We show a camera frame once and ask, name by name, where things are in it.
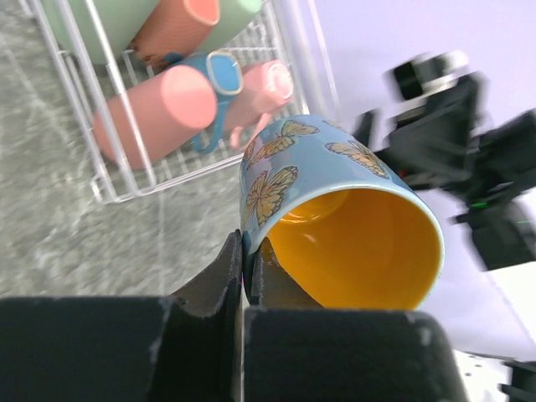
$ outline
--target black foam pad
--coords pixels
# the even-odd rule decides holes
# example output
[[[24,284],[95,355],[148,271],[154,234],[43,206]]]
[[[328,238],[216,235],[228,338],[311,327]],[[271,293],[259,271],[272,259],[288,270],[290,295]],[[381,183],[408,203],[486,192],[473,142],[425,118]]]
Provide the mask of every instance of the black foam pad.
[[[245,312],[245,402],[466,401],[446,335],[419,312]]]
[[[0,400],[229,400],[241,238],[173,296],[0,301]]]
[[[245,275],[246,295],[251,305],[273,308],[320,307],[279,265],[270,240],[265,238]]]

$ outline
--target mug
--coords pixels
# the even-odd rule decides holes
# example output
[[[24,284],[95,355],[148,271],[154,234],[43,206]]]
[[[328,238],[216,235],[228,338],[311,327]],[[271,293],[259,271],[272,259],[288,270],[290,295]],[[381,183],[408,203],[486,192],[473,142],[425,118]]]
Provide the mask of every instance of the mug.
[[[273,122],[240,165],[246,270],[267,236],[281,267],[323,307],[414,309],[443,264],[428,206],[337,123]]]
[[[126,92],[151,163],[188,142],[214,120],[216,95],[206,77],[191,67],[178,65],[143,81]],[[117,135],[132,169],[143,169],[131,120],[120,95],[107,102]],[[102,153],[117,162],[110,134],[99,113],[93,133]]]
[[[136,32],[151,15],[158,0],[93,0],[93,3],[106,32],[108,42],[110,42],[111,51],[116,58],[119,58]],[[59,10],[59,2],[57,0],[42,0],[41,4],[59,46],[63,50],[76,54],[71,36]],[[91,62],[93,64],[107,64],[108,61],[85,2],[69,0],[69,6],[75,16],[76,25],[84,40]]]
[[[244,30],[262,8],[262,0],[219,0],[221,18],[198,51],[212,52],[224,47]]]
[[[291,73],[280,60],[246,65],[242,69],[244,88],[229,105],[224,131],[231,131],[230,145],[244,151],[240,135],[255,125],[252,137],[263,130],[271,119],[291,100],[294,91]]]
[[[169,54],[187,57],[219,22],[219,0],[160,0],[131,42],[137,57],[155,68]]]
[[[218,113],[214,121],[213,134],[205,147],[203,138],[196,136],[192,140],[193,149],[201,154],[211,153],[218,146],[224,135],[224,123],[231,101],[242,91],[244,86],[242,71],[232,54],[210,52],[194,54],[180,62],[181,65],[194,67],[203,73],[212,84],[218,99]]]

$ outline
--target countertop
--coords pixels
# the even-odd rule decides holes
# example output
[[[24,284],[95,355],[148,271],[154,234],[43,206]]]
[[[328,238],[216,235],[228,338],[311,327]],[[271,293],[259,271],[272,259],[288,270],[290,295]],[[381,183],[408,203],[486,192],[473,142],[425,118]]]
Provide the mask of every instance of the countertop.
[[[239,226],[237,167],[103,205],[34,21],[0,0],[0,296],[165,294]]]

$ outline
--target blue cup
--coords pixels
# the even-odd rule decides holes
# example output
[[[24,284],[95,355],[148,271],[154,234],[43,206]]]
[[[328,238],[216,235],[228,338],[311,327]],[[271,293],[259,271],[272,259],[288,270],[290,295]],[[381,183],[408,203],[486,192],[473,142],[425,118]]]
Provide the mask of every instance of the blue cup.
[[[232,54],[215,51],[208,54],[194,54],[175,64],[187,65],[203,73],[208,79],[218,99],[218,113],[214,121],[213,134],[205,147],[200,135],[192,139],[193,149],[199,153],[211,153],[224,135],[225,117],[229,104],[244,86],[242,70]]]
[[[368,148],[319,116],[270,124],[240,165],[246,268],[265,237],[316,302],[417,308],[443,264],[428,206]]]

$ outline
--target butterfly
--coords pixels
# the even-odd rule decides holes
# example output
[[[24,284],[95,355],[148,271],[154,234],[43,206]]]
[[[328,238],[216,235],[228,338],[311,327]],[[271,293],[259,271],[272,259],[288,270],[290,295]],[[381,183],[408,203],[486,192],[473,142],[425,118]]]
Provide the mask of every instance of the butterfly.
[[[250,159],[248,168],[262,159],[273,157],[277,153],[288,149],[291,145],[296,143],[294,137],[316,134],[319,131],[320,130],[314,126],[308,126],[307,124],[295,120],[285,121],[285,124],[283,124],[281,132],[277,134],[277,137],[263,145],[255,156]]]
[[[339,123],[333,120],[322,120],[324,123],[326,123],[328,126],[331,126],[333,128],[337,128],[338,130],[342,130],[344,132],[347,132],[343,126],[341,126]]]
[[[350,140],[348,142],[329,142],[325,145],[329,152],[349,157],[354,162],[366,167],[370,172],[381,178],[390,178],[389,173],[376,155],[361,143]]]
[[[298,178],[298,168],[287,166],[273,176],[268,171],[261,173],[251,185],[245,199],[245,211],[242,215],[242,228],[250,216],[256,211],[257,223],[264,224],[279,211],[285,200],[285,191]]]
[[[255,150],[255,141],[250,142],[244,151],[244,156],[242,157],[242,162],[248,162],[253,156],[253,151]]]

